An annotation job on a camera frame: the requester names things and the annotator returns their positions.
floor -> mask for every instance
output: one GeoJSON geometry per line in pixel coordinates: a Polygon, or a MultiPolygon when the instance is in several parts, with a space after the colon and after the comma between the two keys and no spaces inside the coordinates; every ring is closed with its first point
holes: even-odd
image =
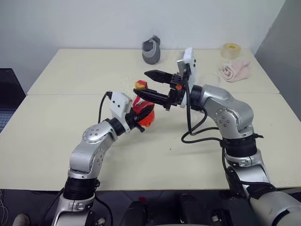
{"type": "MultiPolygon", "coordinates": [[[[55,192],[5,190],[4,204],[9,209],[9,220],[6,225],[11,226],[16,215],[20,213],[25,213],[30,217],[32,223],[31,226],[38,225],[41,215],[55,194],[55,192]]],[[[97,196],[110,206],[115,226],[119,226],[123,214],[130,203],[138,199],[143,200],[148,206],[148,214],[149,218],[151,218],[151,220],[148,220],[148,226],[177,223],[179,220],[177,202],[181,194],[193,195],[208,212],[219,208],[228,209],[234,225],[259,225],[256,216],[253,214],[246,200],[239,198],[225,198],[223,191],[186,190],[97,192],[97,196]]],[[[45,222],[46,226],[51,225],[55,206],[56,203],[47,215],[45,222]]],[[[96,212],[96,216],[98,218],[105,217],[108,219],[105,226],[109,225],[110,217],[105,207],[94,202],[92,210],[96,212]]]]}

masking tape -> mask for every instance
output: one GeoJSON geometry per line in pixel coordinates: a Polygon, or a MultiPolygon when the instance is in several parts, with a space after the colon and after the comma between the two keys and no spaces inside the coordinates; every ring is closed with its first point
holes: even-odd
{"type": "Polygon", "coordinates": [[[221,50],[221,56],[223,58],[233,60],[238,57],[241,51],[241,47],[235,43],[226,43],[221,50]]]}

folded cloth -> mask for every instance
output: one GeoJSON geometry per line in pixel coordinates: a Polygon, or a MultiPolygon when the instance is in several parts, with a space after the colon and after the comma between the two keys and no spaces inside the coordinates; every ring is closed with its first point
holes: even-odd
{"type": "Polygon", "coordinates": [[[247,79],[250,75],[249,60],[235,60],[223,64],[219,69],[219,74],[228,82],[235,82],[247,79]]]}

